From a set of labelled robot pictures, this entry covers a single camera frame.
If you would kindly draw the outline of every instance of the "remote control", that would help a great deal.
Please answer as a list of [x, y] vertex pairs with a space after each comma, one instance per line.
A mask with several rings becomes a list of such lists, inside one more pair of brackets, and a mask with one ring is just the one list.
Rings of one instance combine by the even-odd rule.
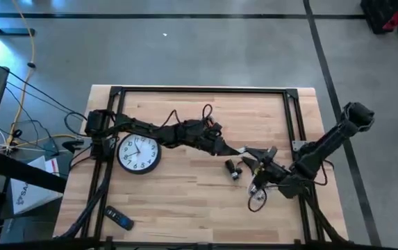
[[120, 211], [115, 209], [112, 206], [107, 206], [104, 214], [111, 220], [113, 220], [115, 223], [117, 223], [119, 226], [126, 230], [131, 230], [134, 227], [134, 221], [132, 219], [129, 219], [126, 215], [122, 214]]

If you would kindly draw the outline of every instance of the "concrete floor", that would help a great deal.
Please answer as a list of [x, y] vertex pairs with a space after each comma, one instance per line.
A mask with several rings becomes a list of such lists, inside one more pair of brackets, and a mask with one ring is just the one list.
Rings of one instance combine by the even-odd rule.
[[[18, 2], [26, 13], [305, 14], [301, 0]], [[359, 2], [310, 0], [314, 14], [330, 15], [361, 14]], [[15, 9], [0, 0], [1, 12]], [[335, 124], [306, 19], [29, 19], [28, 23], [37, 31], [38, 69], [31, 83], [77, 111], [84, 111], [92, 84], [312, 87], [325, 128]], [[356, 136], [352, 144], [381, 241], [398, 247], [397, 34], [376, 36], [364, 20], [316, 24], [341, 106], [360, 101], [376, 113], [372, 129]], [[22, 25], [20, 19], [0, 18], [4, 28]], [[25, 76], [30, 56], [27, 37], [0, 38], [0, 64], [13, 72]], [[59, 110], [30, 97], [25, 108], [51, 133], [68, 132]], [[8, 128], [16, 109], [15, 100], [5, 94], [1, 128]], [[33, 129], [24, 129], [28, 132], [24, 137], [33, 140]], [[343, 150], [331, 160], [349, 237], [369, 244]]]

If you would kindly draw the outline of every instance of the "wooden tabletop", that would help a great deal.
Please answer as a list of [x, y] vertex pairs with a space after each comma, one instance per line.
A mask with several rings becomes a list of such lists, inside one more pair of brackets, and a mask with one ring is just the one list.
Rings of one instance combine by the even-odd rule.
[[[86, 113], [106, 108], [109, 90], [110, 85], [93, 85]], [[299, 88], [298, 93], [307, 139], [317, 140], [324, 129], [315, 90]], [[290, 165], [283, 99], [278, 94], [127, 92], [123, 113], [162, 124], [173, 109], [177, 109], [181, 120], [199, 119], [207, 103], [213, 106], [213, 117], [223, 126], [227, 144], [234, 148], [274, 145], [279, 150], [275, 161]], [[240, 164], [242, 177], [233, 181], [224, 168], [228, 159], [185, 146], [163, 148], [160, 164], [144, 175], [124, 171], [115, 160], [107, 204], [133, 219], [135, 226], [132, 231], [125, 231], [105, 218], [101, 237], [110, 235], [114, 241], [128, 242], [214, 243], [292, 243], [296, 238], [303, 239], [297, 198], [286, 199], [272, 190], [265, 207], [250, 212], [249, 170]], [[238, 157], [232, 159], [240, 162]], [[330, 166], [325, 167], [329, 184], [317, 186], [319, 205], [339, 234], [347, 238], [335, 176]], [[54, 235], [64, 233], [84, 209], [93, 169], [94, 161], [87, 160], [71, 171]], [[316, 181], [323, 181], [322, 173]], [[89, 235], [93, 235], [96, 218], [97, 210], [92, 214]]]

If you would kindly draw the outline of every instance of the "black cable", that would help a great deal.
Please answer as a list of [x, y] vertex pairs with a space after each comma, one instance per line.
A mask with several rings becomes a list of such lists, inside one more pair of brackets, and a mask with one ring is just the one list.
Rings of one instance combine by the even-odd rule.
[[265, 206], [265, 204], [267, 203], [267, 193], [266, 193], [265, 189], [261, 189], [261, 191], [263, 192], [263, 196], [264, 196], [265, 198], [263, 199], [263, 202], [262, 202], [262, 204], [260, 205], [260, 207], [259, 207], [258, 209], [253, 209], [253, 208], [251, 207], [251, 201], [253, 200], [254, 195], [256, 195], [257, 192], [254, 193], [254, 194], [252, 194], [252, 195], [249, 197], [249, 199], [248, 199], [248, 209], [249, 209], [250, 211], [252, 211], [253, 213], [258, 212], [258, 211], [259, 211], [260, 209], [262, 209], [263, 206]]
[[88, 146], [87, 148], [83, 149], [82, 151], [80, 151], [78, 154], [76, 154], [70, 161], [69, 161], [69, 172], [71, 172], [72, 168], [75, 167], [77, 164], [83, 162], [84, 160], [87, 160], [90, 158], [90, 156], [85, 157], [77, 162], [75, 162], [74, 164], [72, 164], [72, 162], [74, 161], [75, 158], [79, 157], [82, 153], [86, 152], [88, 149], [90, 149], [92, 147], [92, 145]]
[[179, 119], [179, 116], [177, 115], [177, 110], [173, 110], [173, 111], [171, 111], [171, 113], [168, 115], [168, 118], [165, 120], [165, 122], [163, 122], [163, 124], [160, 125], [157, 129], [154, 129], [154, 131], [158, 131], [158, 130], [162, 129], [162, 128], [168, 123], [168, 121], [171, 119], [172, 114], [174, 114], [174, 115], [176, 116], [177, 122], [178, 122], [178, 123], [181, 123], [181, 122], [180, 122], [180, 119]]
[[28, 95], [30, 95], [30, 96], [32, 96], [32, 97], [35, 97], [36, 99], [38, 99], [38, 100], [40, 100], [40, 101], [42, 101], [42, 102], [45, 102], [45, 103], [49, 104], [50, 106], [53, 106], [54, 108], [58, 109], [58, 110], [61, 111], [61, 112], [64, 112], [64, 113], [66, 113], [66, 114], [69, 113], [69, 112], [67, 112], [66, 110], [63, 110], [62, 108], [59, 108], [58, 106], [55, 106], [55, 105], [53, 105], [52, 103], [50, 103], [50, 102], [48, 102], [48, 101], [46, 101], [46, 100], [44, 100], [44, 99], [41, 99], [41, 98], [35, 96], [34, 94], [31, 94], [30, 92], [27, 92], [26, 90], [23, 90], [22, 88], [16, 86], [15, 84], [12, 84], [12, 83], [10, 83], [10, 82], [7, 82], [7, 84], [12, 85], [14, 88], [17, 88], [18, 90], [21, 90], [22, 92], [24, 92], [24, 93], [26, 93], [26, 94], [28, 94]]
[[335, 169], [335, 165], [334, 165], [334, 164], [333, 164], [331, 161], [329, 161], [329, 160], [325, 159], [325, 160], [324, 160], [324, 162], [326, 162], [326, 163], [330, 164], [330, 165], [331, 165], [331, 167], [332, 167], [333, 169]]
[[[208, 114], [205, 116], [205, 109], [206, 109], [206, 107], [210, 107], [210, 112], [208, 112]], [[202, 119], [208, 119], [208, 118], [211, 116], [212, 113], [213, 113], [213, 107], [211, 106], [211, 104], [207, 103], [207, 104], [204, 106], [204, 109], [201, 110], [201, 118], [202, 118]]]
[[[1, 129], [1, 128], [0, 128], [0, 131], [3, 132], [3, 133], [5, 133], [6, 135], [13, 135], [13, 134], [11, 134], [11, 133], [9, 133], [9, 132], [6, 132], [5, 130], [3, 130], [3, 129]], [[24, 140], [24, 139], [21, 139], [20, 137], [16, 137], [15, 139], [18, 139], [18, 140], [20, 140], [20, 141], [22, 141], [22, 142], [25, 142], [25, 143], [27, 143], [27, 144], [36, 146], [37, 148], [42, 149], [42, 150], [44, 150], [44, 151], [48, 151], [48, 152], [54, 153], [53, 151], [50, 151], [50, 150], [48, 150], [48, 149], [45, 149], [45, 148], [40, 147], [40, 146], [38, 146], [38, 145], [35, 145], [35, 144], [33, 144], [32, 142], [29, 142], [29, 141], [26, 141], [26, 140]]]
[[44, 93], [43, 91], [39, 90], [38, 88], [36, 88], [35, 86], [31, 85], [30, 83], [27, 83], [25, 80], [21, 79], [19, 76], [17, 76], [16, 74], [12, 73], [9, 69], [6, 69], [5, 67], [2, 67], [0, 65], [0, 68], [4, 69], [6, 72], [8, 72], [9, 74], [13, 75], [15, 78], [17, 78], [18, 80], [20, 80], [22, 83], [26, 84], [27, 86], [30, 86], [31, 88], [33, 88], [34, 90], [37, 90], [38, 92], [40, 92], [41, 94], [43, 94], [44, 96], [46, 96], [47, 98], [49, 98], [52, 101], [55, 101], [55, 103], [57, 103], [58, 105], [62, 106], [63, 108], [66, 108], [67, 110], [71, 111], [71, 112], [75, 112], [72, 109], [62, 105], [60, 102], [58, 102], [57, 100], [55, 100], [54, 98], [52, 98], [51, 96], [49, 96], [48, 94]]
[[69, 126], [69, 123], [67, 123], [67, 118], [70, 116], [70, 115], [72, 115], [72, 116], [74, 116], [74, 115], [78, 115], [79, 117], [82, 117], [84, 120], [88, 120], [84, 115], [82, 115], [82, 114], [80, 114], [79, 112], [69, 112], [69, 113], [67, 113], [67, 115], [65, 116], [65, 125], [66, 125], [66, 128], [67, 129], [69, 129], [72, 133], [74, 133], [74, 134], [76, 134], [76, 135], [80, 135], [80, 136], [83, 136], [83, 137], [87, 137], [87, 135], [82, 135], [82, 134], [80, 134], [80, 133], [78, 133], [78, 132], [76, 132], [75, 130], [73, 130], [70, 126]]
[[325, 172], [325, 167], [324, 167], [324, 163], [322, 163], [321, 165], [322, 168], [322, 173], [324, 173], [324, 182], [323, 183], [318, 183], [317, 181], [312, 181], [314, 184], [316, 185], [321, 185], [321, 186], [325, 186], [329, 183], [329, 178], [326, 176], [326, 172]]
[[22, 121], [22, 122], [13, 122], [12, 124], [20, 124], [20, 123], [24, 123], [24, 122], [32, 122], [32, 123], [36, 122], [36, 123], [38, 123], [38, 125], [40, 125], [40, 127], [46, 131], [47, 136], [48, 136], [49, 139], [51, 140], [53, 146], [56, 148], [57, 151], [54, 151], [54, 152], [55, 152], [55, 153], [58, 153], [58, 145], [56, 144], [54, 138], [51, 136], [49, 130], [48, 130], [47, 128], [43, 127], [43, 125], [41, 124], [40, 121], [31, 119], [31, 120]]
[[[12, 97], [18, 102], [19, 107], [24, 111], [24, 113], [27, 115], [27, 117], [29, 118], [29, 120], [33, 120], [32, 117], [29, 115], [29, 113], [23, 108], [23, 105], [21, 104], [21, 102], [18, 100], [18, 98], [13, 94], [12, 90], [9, 90], [8, 87], [6, 87], [6, 90], [9, 91], [9, 93], [12, 95]], [[33, 129], [35, 130], [35, 133], [37, 135], [37, 140], [35, 141], [35, 145], [38, 147], [38, 140], [40, 139], [40, 135], [38, 135], [38, 130], [37, 127], [35, 126], [35, 124], [32, 122], [33, 125]]]

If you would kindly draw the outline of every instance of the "clock hand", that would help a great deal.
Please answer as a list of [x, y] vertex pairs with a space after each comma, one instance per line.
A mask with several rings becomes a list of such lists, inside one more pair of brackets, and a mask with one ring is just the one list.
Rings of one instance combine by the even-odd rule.
[[133, 156], [133, 155], [135, 155], [136, 153], [139, 153], [139, 151], [138, 151], [138, 152], [135, 152], [135, 153], [132, 153], [132, 154], [130, 154], [130, 155], [128, 155], [128, 156]]
[[135, 139], [134, 139], [135, 148], [137, 149], [137, 153], [140, 153], [140, 150], [139, 150], [138, 147], [137, 147], [137, 143], [135, 142]]

